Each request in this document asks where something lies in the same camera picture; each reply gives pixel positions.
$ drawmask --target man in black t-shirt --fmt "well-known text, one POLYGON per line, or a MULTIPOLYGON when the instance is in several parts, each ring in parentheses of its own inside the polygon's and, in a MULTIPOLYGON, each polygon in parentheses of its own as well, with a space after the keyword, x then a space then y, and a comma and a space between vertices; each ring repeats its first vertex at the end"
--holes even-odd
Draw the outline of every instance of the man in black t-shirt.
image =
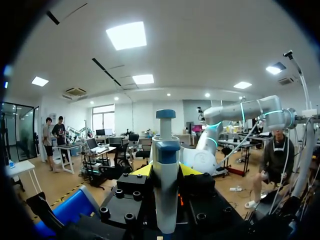
MULTIPOLYGON (((63 124, 64 118, 62 116, 59 117, 59 122, 53 127, 52 134, 56 137, 56 143, 57 145, 64 145, 66 144, 66 128, 65 125, 63 124)), ((69 157, 68 157, 68 151, 65 149, 60 149, 62 153, 62 161, 65 163, 65 157, 66 160, 69 162, 69 157)))

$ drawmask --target man in dark hoodie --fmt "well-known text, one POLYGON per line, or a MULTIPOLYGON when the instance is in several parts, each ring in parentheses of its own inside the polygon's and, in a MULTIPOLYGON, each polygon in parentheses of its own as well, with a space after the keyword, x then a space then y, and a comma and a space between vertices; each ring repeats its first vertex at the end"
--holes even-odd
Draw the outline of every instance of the man in dark hoodie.
POLYGON ((284 135, 283 130, 272 132, 273 139, 268 142, 264 148, 259 173, 253 177, 254 200, 247 202, 244 206, 247 209, 255 208, 261 197, 262 181, 269 184, 270 182, 280 183, 282 173, 283 182, 288 182, 295 162, 295 146, 288 137, 284 135))

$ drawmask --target blue chair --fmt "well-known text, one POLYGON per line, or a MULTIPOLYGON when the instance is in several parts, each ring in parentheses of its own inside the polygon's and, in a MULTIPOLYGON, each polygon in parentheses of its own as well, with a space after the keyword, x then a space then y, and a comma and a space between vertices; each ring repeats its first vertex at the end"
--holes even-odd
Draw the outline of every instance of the blue chair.
MULTIPOLYGON (((57 206, 53 213, 64 225, 69 222, 76 223, 80 219, 80 214, 90 216, 95 213, 100 218, 100 208, 86 186, 82 185, 65 202, 57 206)), ((43 238, 55 236, 56 233, 48 228, 42 221, 35 225, 36 231, 43 238)))

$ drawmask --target computer monitor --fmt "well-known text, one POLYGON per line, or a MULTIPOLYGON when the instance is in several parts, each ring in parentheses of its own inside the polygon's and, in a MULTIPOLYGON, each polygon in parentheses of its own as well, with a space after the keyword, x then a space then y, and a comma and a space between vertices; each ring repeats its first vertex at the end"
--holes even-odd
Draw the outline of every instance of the computer monitor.
POLYGON ((94 149, 98 147, 98 144, 95 138, 87 139, 86 144, 88 144, 89 149, 94 149))
POLYGON ((97 136, 104 136, 104 135, 106 135, 104 129, 95 130, 95 133, 96 133, 97 136))
POLYGON ((111 128, 104 129, 104 134, 106 136, 112 136, 114 133, 111 128))

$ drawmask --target shorts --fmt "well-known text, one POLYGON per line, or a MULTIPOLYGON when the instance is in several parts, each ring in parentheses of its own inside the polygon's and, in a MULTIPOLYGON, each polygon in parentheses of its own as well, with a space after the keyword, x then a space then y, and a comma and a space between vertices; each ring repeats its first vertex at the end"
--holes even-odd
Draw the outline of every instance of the shorts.
POLYGON ((54 152, 52 150, 52 146, 44 146, 44 148, 45 148, 45 151, 46 151, 46 155, 48 157, 51 157, 51 156, 54 155, 54 152))
POLYGON ((270 182, 274 182, 275 184, 278 184, 281 182, 281 173, 274 172, 271 169, 266 170, 267 178, 263 180, 266 184, 269 184, 270 182))

